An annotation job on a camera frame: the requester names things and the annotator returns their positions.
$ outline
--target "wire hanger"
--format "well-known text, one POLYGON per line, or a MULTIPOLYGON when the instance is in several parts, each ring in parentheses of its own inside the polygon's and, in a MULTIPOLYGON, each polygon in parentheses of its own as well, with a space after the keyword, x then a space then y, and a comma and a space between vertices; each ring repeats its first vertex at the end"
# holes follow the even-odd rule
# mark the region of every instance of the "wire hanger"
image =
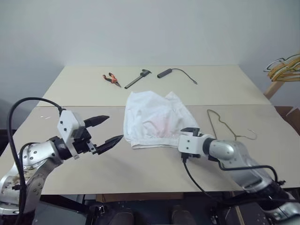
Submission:
POLYGON ((254 138, 247 137, 247 136, 244 136, 244 135, 237 135, 237 134, 235 134, 234 131, 228 126, 228 124, 221 120, 221 116, 219 115, 219 113, 217 113, 216 111, 213 111, 213 110, 211 110, 211 109, 208 109, 208 110, 207 110, 207 115, 208 115, 208 118, 210 119, 210 125, 211 125, 211 127, 212 127, 212 131, 214 132, 215 138, 217 138, 217 133, 216 133, 215 128, 214 128, 214 125, 213 125, 213 123, 212 123, 212 121, 211 121, 210 112, 211 112, 211 113, 214 113, 214 114, 216 114, 216 115, 218 116, 219 122, 220 122, 220 123, 223 123, 223 124, 228 128, 228 130, 233 134, 234 140, 235 140, 235 141, 236 141, 236 139, 237 139, 238 137, 245 137, 245 138, 250 139, 250 140, 256 140, 256 139, 257 139, 257 134, 256 134, 253 130, 250 130, 250 129, 248 129, 248 130, 251 131, 251 132, 255 135, 254 138))

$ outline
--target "black shoe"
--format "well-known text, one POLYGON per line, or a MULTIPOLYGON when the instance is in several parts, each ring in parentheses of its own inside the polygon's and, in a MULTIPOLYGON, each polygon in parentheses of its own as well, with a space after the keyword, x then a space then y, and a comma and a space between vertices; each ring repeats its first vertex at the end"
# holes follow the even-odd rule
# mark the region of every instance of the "black shoe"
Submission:
POLYGON ((131 209, 123 209, 113 216, 109 225, 134 225, 135 218, 131 209))
POLYGON ((175 225, 197 225, 192 214, 183 210, 180 205, 176 205, 172 210, 172 224, 175 225))

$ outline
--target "white towel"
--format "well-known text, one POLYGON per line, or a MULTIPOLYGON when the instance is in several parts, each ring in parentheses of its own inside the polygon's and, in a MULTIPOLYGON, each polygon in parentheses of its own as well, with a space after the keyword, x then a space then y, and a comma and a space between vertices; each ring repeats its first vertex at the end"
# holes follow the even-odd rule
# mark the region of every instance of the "white towel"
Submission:
POLYGON ((153 91, 132 92, 127 99, 123 129, 133 149, 177 148, 180 130, 187 127, 199 125, 173 92, 166 97, 153 91))

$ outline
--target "white table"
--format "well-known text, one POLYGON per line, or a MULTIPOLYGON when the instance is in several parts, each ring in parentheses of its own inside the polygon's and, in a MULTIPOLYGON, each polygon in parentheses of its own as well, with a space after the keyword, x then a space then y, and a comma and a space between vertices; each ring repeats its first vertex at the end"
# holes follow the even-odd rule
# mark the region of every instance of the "white table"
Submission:
MULTIPOLYGON (((104 81, 103 72, 113 72, 119 79, 119 83, 125 86, 138 75, 141 68, 159 73, 168 67, 129 68, 128 70, 137 72, 128 79, 119 75, 126 68, 67 67, 46 92, 45 98, 78 112, 83 119, 96 115, 109 115, 110 119, 103 124, 89 128, 92 141, 101 144, 112 136, 122 134, 124 104, 130 93, 129 89, 120 89, 104 81), (72 76, 72 81, 75 83, 71 85, 68 80, 72 76)), ((212 134, 207 109, 217 111, 222 120, 226 121, 237 134, 251 135, 248 128, 255 131, 258 135, 256 140, 239 139, 247 146, 250 155, 260 164, 273 166, 279 178, 287 181, 285 188, 299 187, 300 177, 295 172, 300 171, 300 138, 290 125, 281 119, 274 107, 241 70, 237 66, 184 67, 186 71, 189 69, 201 71, 197 75, 190 75, 205 85, 194 85, 183 74, 173 72, 160 80, 153 78, 156 74, 152 77, 148 75, 148 80, 148 76, 143 78, 132 86, 132 90, 148 90, 149 88, 159 94, 167 94, 169 90, 173 90, 186 105, 189 105, 188 109, 205 133, 212 134), (204 70, 210 72, 203 76, 204 70), (226 71, 224 77, 221 76, 222 71, 226 71), (166 83, 166 86, 160 87, 158 83, 166 83), (190 94, 199 98, 190 98, 190 94)), ((27 142, 42 142, 59 135, 56 129, 57 110, 54 107, 42 107, 42 105, 44 104, 39 104, 17 130, 14 138, 18 148, 27 142)), ((216 118, 214 116, 212 118, 218 138, 232 139, 228 131, 216 123, 216 118)), ((0 176, 3 176, 12 164, 11 153, 7 148, 0 158, 0 176)), ((226 172, 221 171, 214 162, 191 159, 187 165, 195 180, 207 191, 239 190, 226 172)), ((198 189, 187 176, 177 149, 133 150, 129 143, 122 139, 113 149, 100 156, 86 153, 81 154, 78 160, 65 161, 50 174, 43 194, 190 191, 198 191, 198 189)))

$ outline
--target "pliers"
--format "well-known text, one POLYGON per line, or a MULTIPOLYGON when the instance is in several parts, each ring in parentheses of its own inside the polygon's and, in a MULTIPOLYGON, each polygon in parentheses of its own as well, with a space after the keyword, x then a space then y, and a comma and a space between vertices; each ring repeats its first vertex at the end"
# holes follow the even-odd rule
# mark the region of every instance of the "pliers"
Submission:
POLYGON ((103 78, 109 81, 110 83, 114 83, 115 85, 121 87, 121 85, 118 83, 117 78, 112 73, 108 73, 108 75, 111 77, 111 79, 107 78, 105 75, 103 75, 103 78))

